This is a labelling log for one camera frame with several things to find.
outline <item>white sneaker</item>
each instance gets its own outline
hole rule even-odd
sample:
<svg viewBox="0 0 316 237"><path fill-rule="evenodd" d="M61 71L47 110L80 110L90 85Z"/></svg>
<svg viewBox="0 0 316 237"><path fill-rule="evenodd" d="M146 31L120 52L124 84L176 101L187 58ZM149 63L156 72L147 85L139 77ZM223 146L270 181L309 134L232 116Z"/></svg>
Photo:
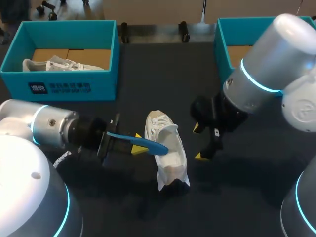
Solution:
<svg viewBox="0 0 316 237"><path fill-rule="evenodd" d="M178 133L178 125L163 112L151 111L146 120L145 138L163 144L169 149L168 154L155 156L158 166L158 190L171 184L175 179L190 186L187 157Z"/></svg>
<svg viewBox="0 0 316 237"><path fill-rule="evenodd" d="M96 71L104 70L99 67L76 63L69 59L62 59L53 56L47 62L33 62L30 59L23 60L22 68L24 72L34 71Z"/></svg>

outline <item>metal bolt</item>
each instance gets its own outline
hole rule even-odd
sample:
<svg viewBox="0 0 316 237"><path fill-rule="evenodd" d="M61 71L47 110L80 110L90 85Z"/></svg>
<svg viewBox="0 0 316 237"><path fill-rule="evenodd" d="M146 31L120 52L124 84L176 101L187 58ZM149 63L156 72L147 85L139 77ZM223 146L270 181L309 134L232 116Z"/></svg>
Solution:
<svg viewBox="0 0 316 237"><path fill-rule="evenodd" d="M227 85L230 85L230 84L232 84L232 82L233 82L233 79L229 78L226 83L227 83Z"/></svg>
<svg viewBox="0 0 316 237"><path fill-rule="evenodd" d="M51 119L48 124L49 124L49 126L53 127L56 125L56 120Z"/></svg>

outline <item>blue shoehorn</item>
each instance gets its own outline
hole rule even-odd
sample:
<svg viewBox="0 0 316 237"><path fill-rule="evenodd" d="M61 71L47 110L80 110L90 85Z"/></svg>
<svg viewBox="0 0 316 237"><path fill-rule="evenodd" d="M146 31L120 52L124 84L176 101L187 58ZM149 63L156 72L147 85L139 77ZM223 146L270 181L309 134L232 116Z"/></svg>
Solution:
<svg viewBox="0 0 316 237"><path fill-rule="evenodd" d="M164 145L157 142L153 142L145 138L124 136L124 135L119 135L119 134L111 133L111 132L107 132L107 135L118 138L118 139L130 141L132 144L136 146L146 147L149 149L148 153L151 155L163 156L168 153L168 148L165 147Z"/></svg>

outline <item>box label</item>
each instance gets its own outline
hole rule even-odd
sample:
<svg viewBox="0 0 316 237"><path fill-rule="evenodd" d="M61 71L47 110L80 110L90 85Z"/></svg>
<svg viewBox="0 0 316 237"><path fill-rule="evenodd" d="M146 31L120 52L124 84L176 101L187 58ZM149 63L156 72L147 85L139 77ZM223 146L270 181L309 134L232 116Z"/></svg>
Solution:
<svg viewBox="0 0 316 237"><path fill-rule="evenodd" d="M29 87L33 94L48 94L43 82L30 82Z"/></svg>
<svg viewBox="0 0 316 237"><path fill-rule="evenodd" d="M91 93L91 87L89 83L50 83L49 88L54 94Z"/></svg>

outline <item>black mat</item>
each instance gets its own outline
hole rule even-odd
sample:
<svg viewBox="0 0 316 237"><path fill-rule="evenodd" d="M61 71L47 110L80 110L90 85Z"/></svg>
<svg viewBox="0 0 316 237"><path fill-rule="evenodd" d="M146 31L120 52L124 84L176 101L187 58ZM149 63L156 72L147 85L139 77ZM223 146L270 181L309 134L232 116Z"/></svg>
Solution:
<svg viewBox="0 0 316 237"><path fill-rule="evenodd" d="M316 136L291 128L276 98L225 136L213 162L195 160L207 134L192 133L189 106L197 95L219 90L212 48L122 45L115 102L48 103L106 120L120 112L121 129L141 135L147 114L162 110L179 125L187 153L191 188L176 184L161 193L149 155L112 154L105 169L92 154L62 164L58 171L79 201L85 237L282 236L283 197L314 156ZM61 152L46 154L54 161Z"/></svg>

